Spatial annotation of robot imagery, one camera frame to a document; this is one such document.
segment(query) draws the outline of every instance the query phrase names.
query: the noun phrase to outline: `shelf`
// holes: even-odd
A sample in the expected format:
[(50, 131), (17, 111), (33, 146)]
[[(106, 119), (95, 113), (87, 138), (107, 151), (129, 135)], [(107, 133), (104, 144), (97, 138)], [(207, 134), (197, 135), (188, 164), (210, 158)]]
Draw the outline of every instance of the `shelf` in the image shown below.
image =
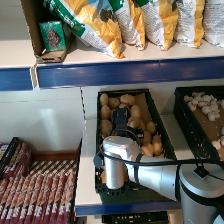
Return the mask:
[(38, 64), (40, 88), (101, 86), (224, 77), (224, 49), (203, 40), (200, 49), (173, 43), (169, 51), (148, 43), (138, 51), (125, 45), (124, 59), (74, 42), (63, 63)]
[(0, 68), (0, 91), (33, 90), (29, 68)]
[(32, 90), (33, 47), (19, 1), (0, 1), (0, 91)]
[[(178, 159), (193, 158), (183, 134), (174, 118), (174, 115), (161, 116), (165, 127), (170, 126), (172, 123), (175, 128), (175, 133), (170, 128), (168, 130), (171, 142), (174, 143), (176, 139), (179, 141), (175, 145), (175, 153), (177, 152)], [(95, 156), (96, 145), (96, 119), (86, 120), (83, 142), (79, 163), (75, 211), (76, 216), (88, 216), (88, 215), (105, 215), (116, 213), (135, 213), (135, 212), (147, 212), (147, 211), (164, 211), (180, 209), (180, 202), (171, 200), (150, 201), (145, 199), (144, 202), (134, 202), (129, 198), (128, 203), (123, 200), (122, 204), (118, 204), (116, 198), (114, 203), (107, 203), (102, 201), (99, 194), (95, 192), (95, 167), (93, 164), (93, 157)]]

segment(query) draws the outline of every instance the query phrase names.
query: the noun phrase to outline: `snack bag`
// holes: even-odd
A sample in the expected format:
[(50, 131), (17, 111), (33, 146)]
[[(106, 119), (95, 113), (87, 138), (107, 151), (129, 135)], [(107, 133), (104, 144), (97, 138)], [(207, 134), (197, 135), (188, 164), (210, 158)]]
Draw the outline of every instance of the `snack bag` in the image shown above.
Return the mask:
[(108, 0), (40, 1), (84, 42), (111, 57), (123, 57), (120, 28)]
[(142, 10), (136, 0), (109, 0), (121, 29), (125, 43), (135, 45), (138, 50), (145, 47), (145, 26)]
[(205, 0), (177, 0), (178, 20), (174, 39), (181, 45), (199, 48), (204, 36), (202, 13)]
[(167, 51), (173, 41), (178, 12), (172, 0), (137, 0), (144, 16), (146, 37)]
[(218, 47), (224, 47), (224, 1), (206, 0), (203, 19), (205, 39)]

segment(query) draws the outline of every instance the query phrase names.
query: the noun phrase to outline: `blue shelf trim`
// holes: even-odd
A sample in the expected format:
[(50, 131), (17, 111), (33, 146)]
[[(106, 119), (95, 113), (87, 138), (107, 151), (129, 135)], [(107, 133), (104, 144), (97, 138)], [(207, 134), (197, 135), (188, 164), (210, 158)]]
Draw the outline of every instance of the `blue shelf trim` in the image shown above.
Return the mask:
[(145, 202), (117, 205), (90, 205), (75, 207), (77, 217), (88, 215), (111, 215), (124, 213), (142, 213), (181, 209), (181, 203), (175, 201)]
[(0, 91), (33, 90), (29, 68), (0, 69)]
[(224, 57), (38, 67), (40, 88), (224, 78)]

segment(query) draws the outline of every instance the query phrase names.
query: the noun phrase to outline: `cardboard box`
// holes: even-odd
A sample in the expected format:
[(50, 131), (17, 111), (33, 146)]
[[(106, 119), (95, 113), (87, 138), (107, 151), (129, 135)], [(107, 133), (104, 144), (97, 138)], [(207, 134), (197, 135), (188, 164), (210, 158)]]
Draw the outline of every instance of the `cardboard box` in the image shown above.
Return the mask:
[(62, 62), (65, 59), (67, 50), (71, 45), (74, 35), (71, 34), (65, 51), (44, 52), (44, 41), (41, 35), (39, 23), (58, 21), (39, 0), (20, 0), (25, 16), (27, 29), (33, 45), (34, 55), (37, 63)]

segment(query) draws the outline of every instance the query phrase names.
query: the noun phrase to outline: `white shelf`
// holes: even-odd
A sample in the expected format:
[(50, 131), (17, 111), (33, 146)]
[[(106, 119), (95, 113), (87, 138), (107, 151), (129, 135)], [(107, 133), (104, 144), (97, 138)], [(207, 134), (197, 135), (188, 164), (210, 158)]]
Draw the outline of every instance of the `white shelf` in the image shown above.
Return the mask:
[(0, 1), (0, 68), (31, 67), (36, 63), (20, 2)]
[[(186, 140), (183, 137), (182, 131), (179, 128), (174, 115), (162, 115), (161, 117), (165, 127), (170, 127), (167, 128), (168, 135), (171, 142), (174, 144), (177, 158), (193, 158), (193, 155), (187, 147)], [(93, 206), (94, 209), (101, 209), (100, 211), (103, 210), (102, 207), (104, 206), (100, 195), (95, 192), (95, 166), (93, 164), (93, 157), (96, 152), (96, 124), (96, 119), (85, 121), (75, 199), (76, 208), (85, 208), (86, 213), (81, 216), (91, 215), (89, 212)]]
[(161, 51), (160, 47), (148, 41), (146, 41), (146, 49), (144, 51), (138, 51), (134, 46), (129, 46), (127, 44), (123, 45), (125, 49), (125, 57), (123, 59), (116, 59), (107, 56), (96, 48), (86, 47), (80, 40), (76, 39), (72, 43), (68, 54), (62, 64), (69, 65), (224, 56), (224, 48), (215, 47), (205, 40), (202, 40), (202, 46), (200, 49), (181, 46), (180, 44), (173, 41), (173, 44), (168, 51)]

